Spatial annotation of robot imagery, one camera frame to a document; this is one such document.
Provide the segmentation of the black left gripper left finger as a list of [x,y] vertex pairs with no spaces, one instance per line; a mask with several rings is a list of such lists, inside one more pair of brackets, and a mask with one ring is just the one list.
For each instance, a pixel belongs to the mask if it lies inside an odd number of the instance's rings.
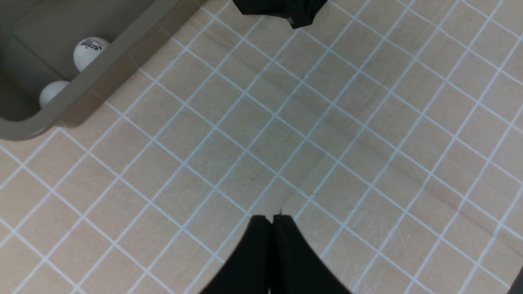
[[201,293],[267,294],[271,232],[265,216],[252,216],[237,247]]

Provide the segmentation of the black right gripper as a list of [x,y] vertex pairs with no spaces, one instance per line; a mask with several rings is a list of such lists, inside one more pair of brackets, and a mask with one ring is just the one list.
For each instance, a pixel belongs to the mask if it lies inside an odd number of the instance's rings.
[[311,25],[326,0],[234,0],[242,15],[283,18],[293,29]]

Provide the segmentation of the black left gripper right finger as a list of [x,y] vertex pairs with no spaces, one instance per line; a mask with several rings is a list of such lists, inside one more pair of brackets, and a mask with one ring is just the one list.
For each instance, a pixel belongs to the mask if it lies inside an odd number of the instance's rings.
[[291,216],[273,216],[270,239],[271,294],[349,294],[309,246]]

